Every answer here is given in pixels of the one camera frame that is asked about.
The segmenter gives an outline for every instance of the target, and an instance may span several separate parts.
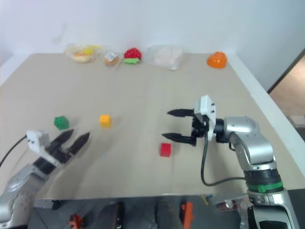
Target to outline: red cube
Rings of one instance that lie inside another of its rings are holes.
[[[161,143],[160,156],[169,157],[171,155],[171,144]]]

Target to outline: orange object on floor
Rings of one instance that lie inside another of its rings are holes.
[[[181,204],[183,211],[183,229],[190,229],[191,222],[194,219],[193,216],[193,204],[191,202],[186,202],[186,204]]]
[[[83,227],[83,220],[77,214],[70,215],[69,225],[71,229],[81,229]]]
[[[227,65],[227,57],[224,52],[215,52],[206,62],[212,68],[224,68]]]

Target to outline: beige table surface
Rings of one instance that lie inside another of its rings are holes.
[[[63,54],[30,56],[1,88],[0,155],[28,129],[41,129],[53,139],[60,132],[54,117],[65,115],[77,136],[90,131],[85,149],[56,171],[39,198],[107,198],[162,194],[245,192],[244,181],[205,187],[200,180],[203,141],[197,147],[172,143],[170,158],[159,156],[162,133],[191,133],[191,118],[166,112],[193,108],[209,94],[217,117],[247,115],[261,126],[274,147],[279,171],[288,189],[304,188],[305,178],[250,97],[230,65],[217,70],[205,63],[207,55],[186,55],[176,72],[146,64],[125,65],[115,71],[102,62],[77,64]],[[101,114],[112,116],[112,128],[102,129]],[[0,169],[1,192],[14,173],[37,156],[24,141]],[[205,176],[209,182],[242,176],[236,155],[228,145],[209,144]]]

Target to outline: black cable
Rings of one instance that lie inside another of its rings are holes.
[[[13,145],[8,152],[6,153],[6,155],[4,155],[4,157],[2,158],[1,162],[0,162],[0,167],[2,166],[4,160],[7,158],[7,156],[10,154],[10,152],[20,143],[22,142],[27,136],[23,136],[18,142],[15,143],[15,145]]]
[[[210,186],[219,185],[223,182],[227,182],[227,181],[231,181],[231,180],[245,180],[244,177],[230,177],[230,178],[226,178],[226,179],[223,179],[223,180],[216,181],[214,183],[210,183],[210,184],[206,183],[206,181],[204,180],[204,165],[205,165],[205,159],[206,159],[207,151],[208,151],[208,134],[206,133],[205,137],[204,137],[204,148],[203,148],[203,155],[202,155],[202,161],[201,161],[201,180],[204,183],[204,185],[210,187]]]

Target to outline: green cube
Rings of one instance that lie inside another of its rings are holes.
[[[54,125],[59,130],[64,130],[69,128],[69,121],[65,116],[55,117],[54,119]]]

